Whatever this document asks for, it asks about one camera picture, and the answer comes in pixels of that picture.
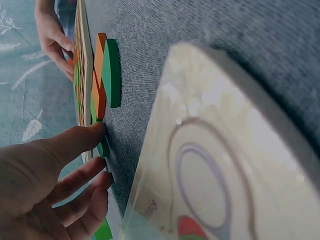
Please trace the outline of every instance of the hand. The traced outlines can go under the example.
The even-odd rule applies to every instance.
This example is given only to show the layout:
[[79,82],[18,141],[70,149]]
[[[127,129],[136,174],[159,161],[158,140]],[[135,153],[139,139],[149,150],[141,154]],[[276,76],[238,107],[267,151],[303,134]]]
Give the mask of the hand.
[[[108,211],[112,176],[96,157],[58,181],[61,169],[104,137],[104,125],[0,148],[0,240],[88,240]],[[78,197],[68,198],[100,173]]]
[[63,51],[72,59],[74,45],[65,35],[53,6],[36,7],[34,16],[42,51],[73,80],[74,68],[66,61]]

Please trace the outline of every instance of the gray carpet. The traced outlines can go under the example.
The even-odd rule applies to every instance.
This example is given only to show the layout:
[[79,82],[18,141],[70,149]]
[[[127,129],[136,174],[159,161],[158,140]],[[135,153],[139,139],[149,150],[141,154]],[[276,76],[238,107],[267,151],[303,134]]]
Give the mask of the gray carpet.
[[122,101],[106,109],[115,177],[126,208],[169,46],[187,40],[226,50],[320,149],[320,1],[86,0],[91,42],[118,42]]

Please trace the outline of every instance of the child's hand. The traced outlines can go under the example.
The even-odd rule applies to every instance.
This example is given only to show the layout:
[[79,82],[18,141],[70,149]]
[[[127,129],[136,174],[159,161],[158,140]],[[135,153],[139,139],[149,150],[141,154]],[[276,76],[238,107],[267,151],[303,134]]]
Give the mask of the child's hand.
[[40,1],[34,11],[36,27],[42,51],[51,58],[70,80],[74,79],[74,68],[66,61],[63,51],[72,56],[73,42],[64,30],[51,4]]

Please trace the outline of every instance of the orange puzzle piece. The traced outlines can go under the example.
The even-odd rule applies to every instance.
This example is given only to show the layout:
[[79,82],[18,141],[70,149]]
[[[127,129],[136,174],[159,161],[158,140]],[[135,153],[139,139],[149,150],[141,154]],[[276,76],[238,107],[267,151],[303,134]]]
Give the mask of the orange puzzle piece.
[[94,55],[94,69],[96,73],[96,79],[98,81],[98,87],[101,88],[102,83],[102,67],[104,63],[104,51],[106,45],[107,35],[103,32],[99,32],[96,36],[95,43],[95,55]]
[[100,87],[98,86],[97,73],[95,70],[93,70],[91,94],[93,96],[96,118],[102,120],[105,116],[107,96],[104,84],[101,82]]

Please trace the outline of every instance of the leaf pattern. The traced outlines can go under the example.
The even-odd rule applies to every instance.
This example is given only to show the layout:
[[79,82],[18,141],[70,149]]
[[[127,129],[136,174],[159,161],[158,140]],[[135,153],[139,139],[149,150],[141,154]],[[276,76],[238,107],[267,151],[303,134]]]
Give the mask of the leaf pattern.
[[7,52],[9,50],[14,49],[15,47],[20,46],[21,43],[18,44],[10,44],[10,43],[0,43],[0,52]]
[[1,14],[0,14],[0,35],[4,35],[8,30],[10,29],[22,29],[22,27],[16,27],[14,24],[14,21],[11,17],[7,17],[7,12],[4,9]]
[[32,74],[33,72],[37,71],[38,69],[44,67],[45,65],[48,65],[49,63],[51,63],[51,60],[48,61],[42,61],[36,65],[34,65],[32,68],[30,68],[29,70],[27,70],[13,85],[12,90],[15,90],[30,74]]
[[41,111],[36,119],[33,119],[30,121],[28,127],[26,128],[26,130],[23,133],[22,140],[21,140],[22,142],[25,142],[25,141],[31,139],[34,135],[36,135],[42,129],[42,124],[41,124],[41,122],[38,121],[42,112],[43,112],[43,109],[41,109]]
[[42,51],[34,52],[31,54],[22,55],[21,57],[25,60],[35,60],[44,57],[45,54]]

